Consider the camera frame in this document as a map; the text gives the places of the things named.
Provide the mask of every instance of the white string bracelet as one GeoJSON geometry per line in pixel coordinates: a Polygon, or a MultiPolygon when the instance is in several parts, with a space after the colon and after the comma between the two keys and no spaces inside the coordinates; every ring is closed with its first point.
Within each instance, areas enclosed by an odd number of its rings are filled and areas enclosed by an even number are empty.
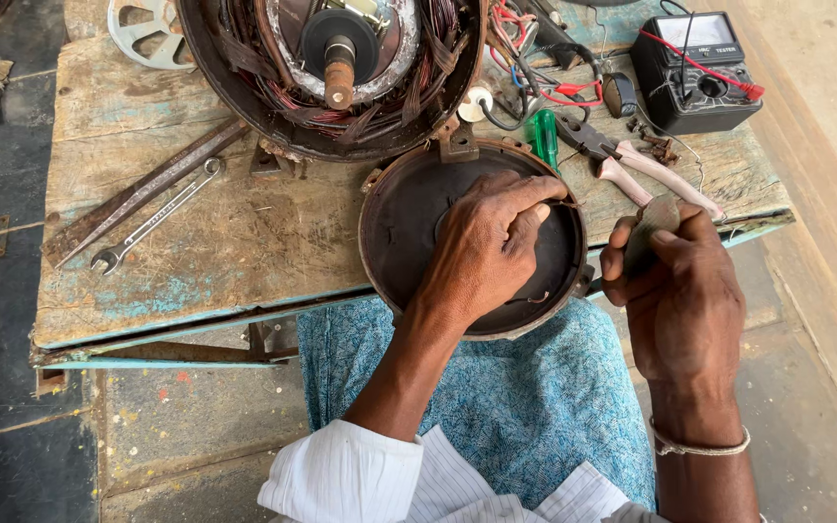
{"type": "Polygon", "coordinates": [[[674,454],[697,454],[699,456],[734,456],[735,454],[744,452],[745,448],[748,448],[748,445],[751,442],[751,434],[748,432],[745,425],[741,425],[741,431],[745,434],[745,439],[740,445],[724,446],[721,448],[681,445],[670,441],[667,437],[664,437],[657,432],[657,427],[654,425],[654,416],[652,416],[648,422],[651,424],[651,432],[654,433],[657,441],[660,441],[661,443],[660,450],[655,448],[655,452],[657,452],[658,456],[666,456],[671,452],[674,454]]]}

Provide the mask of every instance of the white striped shirt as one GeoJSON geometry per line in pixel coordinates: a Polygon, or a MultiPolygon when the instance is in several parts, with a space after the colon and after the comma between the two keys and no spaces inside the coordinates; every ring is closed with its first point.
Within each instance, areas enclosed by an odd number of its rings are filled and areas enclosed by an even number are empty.
{"type": "Polygon", "coordinates": [[[585,461],[535,508],[497,495],[440,426],[412,443],[335,420],[276,455],[257,503],[304,523],[667,523],[585,461]]]}

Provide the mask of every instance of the combination wrench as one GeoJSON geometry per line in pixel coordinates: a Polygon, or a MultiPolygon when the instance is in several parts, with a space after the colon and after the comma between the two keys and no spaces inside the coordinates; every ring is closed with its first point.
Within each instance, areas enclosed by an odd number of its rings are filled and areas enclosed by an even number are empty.
{"type": "Polygon", "coordinates": [[[135,229],[135,231],[125,238],[122,243],[97,252],[96,255],[92,257],[92,263],[90,263],[89,269],[95,269],[99,262],[105,262],[106,267],[105,271],[102,272],[102,275],[105,277],[115,272],[124,261],[124,256],[131,252],[138,242],[143,240],[146,235],[151,233],[151,231],[155,230],[157,225],[160,225],[164,220],[167,220],[173,211],[180,208],[181,205],[192,198],[192,196],[195,195],[199,189],[202,189],[205,184],[208,184],[213,178],[215,178],[216,175],[223,173],[224,171],[224,160],[216,158],[215,156],[206,160],[202,165],[202,174],[197,176],[195,180],[180,191],[177,196],[173,196],[173,198],[171,198],[170,201],[164,205],[164,207],[160,208],[160,210],[158,210],[157,213],[148,219],[141,227],[135,229]]]}

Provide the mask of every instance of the worn wooden table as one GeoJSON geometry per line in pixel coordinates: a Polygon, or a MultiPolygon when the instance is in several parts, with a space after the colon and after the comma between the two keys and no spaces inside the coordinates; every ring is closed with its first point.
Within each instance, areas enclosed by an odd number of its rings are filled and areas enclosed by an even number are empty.
{"type": "MultiPolygon", "coordinates": [[[[598,51],[603,30],[592,12],[564,2],[559,6],[575,39],[598,51]]],[[[104,8],[101,2],[66,3],[67,26],[76,40],[64,46],[57,70],[45,238],[231,114],[201,72],[149,69],[122,54],[104,27],[104,8]]],[[[609,29],[606,49],[629,46],[642,22],[659,14],[656,0],[601,9],[600,21],[609,29]]],[[[627,55],[611,58],[608,67],[634,78],[627,55]]],[[[586,81],[589,75],[587,66],[556,74],[568,81],[586,81]]],[[[580,115],[575,108],[559,110],[576,119],[580,115]]],[[[593,111],[590,124],[613,139],[640,142],[626,120],[613,119],[605,108],[593,111]]],[[[530,139],[524,130],[506,133],[485,121],[474,126],[474,134],[530,139]]],[[[149,362],[130,359],[139,355],[131,348],[135,345],[373,295],[358,255],[356,226],[361,184],[376,166],[313,162],[295,178],[252,177],[248,168],[256,138],[251,132],[226,149],[225,175],[152,232],[118,273],[103,277],[88,269],[89,260],[124,238],[169,195],[64,268],[54,270],[42,261],[34,365],[142,367],[149,362]]],[[[684,140],[702,158],[703,191],[727,212],[729,220],[719,226],[727,243],[793,221],[786,191],[747,124],[684,140]]],[[[692,155],[678,152],[683,160],[675,170],[698,186],[700,169],[692,155]]],[[[634,214],[636,207],[613,184],[596,180],[588,162],[572,154],[561,143],[560,171],[583,202],[589,245],[597,250],[615,221],[634,214]]],[[[652,194],[666,192],[643,174],[634,177],[652,194]]],[[[187,359],[259,365],[227,354],[194,358],[161,352],[167,355],[157,357],[166,361],[156,365],[187,359]]]]}

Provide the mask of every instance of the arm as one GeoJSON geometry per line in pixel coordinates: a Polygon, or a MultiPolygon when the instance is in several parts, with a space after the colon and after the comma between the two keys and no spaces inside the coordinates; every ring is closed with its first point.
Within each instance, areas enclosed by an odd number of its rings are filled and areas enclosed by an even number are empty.
{"type": "Polygon", "coordinates": [[[567,191],[548,177],[480,177],[448,211],[424,280],[386,354],[344,420],[412,441],[467,327],[512,298],[535,272],[535,240],[567,191]]]}
{"type": "MultiPolygon", "coordinates": [[[[678,234],[652,235],[660,261],[632,278],[622,261],[635,219],[620,220],[600,256],[603,289],[627,309],[657,431],[688,446],[736,446],[744,438],[733,387],[745,299],[703,209],[681,206],[681,218],[678,234]]],[[[657,456],[657,497],[674,523],[759,521],[747,452],[657,456]]]]}

